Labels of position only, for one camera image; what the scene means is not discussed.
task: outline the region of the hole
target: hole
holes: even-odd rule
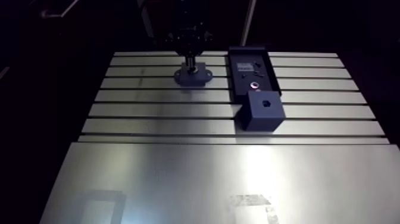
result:
[[[250,87],[252,89],[258,89],[260,87],[260,84],[258,84],[258,82],[252,82],[250,83]]]
[[[271,107],[271,103],[270,103],[269,101],[267,101],[267,100],[263,100],[263,101],[262,101],[262,105],[263,105],[264,107]]]

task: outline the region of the black cube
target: black cube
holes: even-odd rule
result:
[[[273,132],[284,120],[280,95],[275,91],[248,91],[235,119],[243,130]]]

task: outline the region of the display screen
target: display screen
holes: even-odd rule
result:
[[[254,71],[254,67],[252,63],[237,63],[238,71]]]

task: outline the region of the metal surface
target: metal surface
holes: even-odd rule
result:
[[[285,58],[271,57],[273,66],[281,67],[344,67],[338,58]],[[198,57],[199,63],[208,66],[225,66],[225,57]],[[179,66],[183,57],[114,57],[111,66]]]
[[[202,56],[225,56],[227,51],[204,51]],[[277,57],[324,57],[337,58],[335,53],[317,53],[317,52],[269,52],[270,56]],[[144,52],[115,52],[114,56],[178,56],[175,51],[144,51]]]
[[[48,10],[43,10],[40,14],[41,18],[63,18],[67,13],[79,2],[79,0],[74,0],[61,14],[53,14]]]
[[[283,91],[283,103],[366,104],[359,92]],[[95,101],[103,102],[222,102],[230,103],[226,90],[100,90]]]
[[[250,30],[250,26],[251,26],[251,21],[253,20],[254,8],[255,8],[255,4],[256,3],[257,3],[257,0],[250,0],[249,1],[249,7],[247,9],[245,26],[243,28],[243,33],[242,33],[242,40],[240,40],[240,45],[241,46],[245,46],[246,45],[247,36],[249,35],[249,30]]]
[[[399,171],[394,145],[73,143],[40,223],[398,223]]]
[[[228,104],[94,104],[92,117],[199,117],[232,119],[240,105]],[[362,105],[284,105],[288,119],[374,119]]]
[[[122,142],[122,143],[164,143],[164,144],[246,144],[246,145],[301,145],[301,144],[389,144],[386,138],[324,138],[324,137],[298,137],[298,138],[175,138],[175,137],[154,137],[154,136],[98,136],[82,135],[79,142]]]
[[[103,80],[102,89],[131,88],[131,89],[228,89],[228,79],[215,77],[204,87],[180,86],[170,77],[165,78],[107,78]]]
[[[87,119],[83,133],[129,135],[383,136],[378,122],[285,120],[274,132],[245,132],[233,120]]]
[[[156,66],[156,67],[110,67],[106,76],[168,76],[172,77],[175,71],[180,69],[178,66]],[[226,77],[227,67],[207,66],[214,77]],[[335,68],[285,68],[275,67],[275,74],[280,77],[294,78],[329,78],[329,79],[349,79],[350,74],[346,69]]]
[[[228,89],[230,79],[216,77],[201,89]],[[278,79],[282,90],[341,90],[357,91],[357,85],[350,79]],[[170,77],[162,78],[107,78],[103,80],[102,89],[195,89],[178,85]]]

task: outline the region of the metal plate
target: metal plate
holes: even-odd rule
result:
[[[110,67],[106,76],[170,76],[180,69],[179,66],[156,66],[156,67]],[[222,66],[207,66],[214,77],[226,77],[227,68]],[[277,77],[306,77],[306,78],[329,78],[349,79],[350,74],[346,69],[335,68],[285,68],[275,67]]]
[[[206,83],[206,89],[228,89],[229,79],[215,77]],[[282,90],[340,90],[357,91],[357,85],[349,79],[278,79]],[[102,89],[183,89],[174,79],[165,78],[107,78],[103,80]]]
[[[246,145],[302,145],[302,144],[389,144],[386,138],[195,138],[195,137],[148,137],[148,136],[97,136],[82,135],[79,142],[165,143],[165,144],[246,144]]]
[[[225,56],[227,51],[204,51],[202,56]],[[317,52],[269,52],[269,56],[277,57],[326,57],[337,58],[335,53],[317,53]],[[174,51],[148,51],[148,52],[116,52],[114,56],[177,56]]]
[[[282,92],[283,103],[307,104],[365,104],[359,92]],[[222,102],[230,103],[229,91],[224,90],[142,90],[142,91],[106,91],[101,90],[96,96],[100,102]]]
[[[102,89],[228,89],[227,78],[215,77],[204,87],[182,87],[172,77],[165,78],[107,78],[103,80]]]
[[[288,119],[374,119],[362,105],[284,105]],[[181,117],[232,119],[240,105],[228,104],[94,104],[92,117]]]
[[[281,67],[344,67],[338,58],[273,58],[273,66]],[[179,66],[185,59],[183,57],[114,57],[111,66]],[[199,63],[208,66],[225,66],[225,57],[198,57]]]
[[[129,135],[383,136],[374,121],[285,120],[273,133],[244,132],[233,120],[87,119],[83,133]]]
[[[258,207],[236,207],[246,195],[268,200],[270,224],[397,223],[399,170],[394,145],[73,143],[40,223],[113,216],[102,209],[110,193],[124,197],[111,204],[118,223],[235,223],[238,208]],[[95,209],[77,211],[82,199]]]

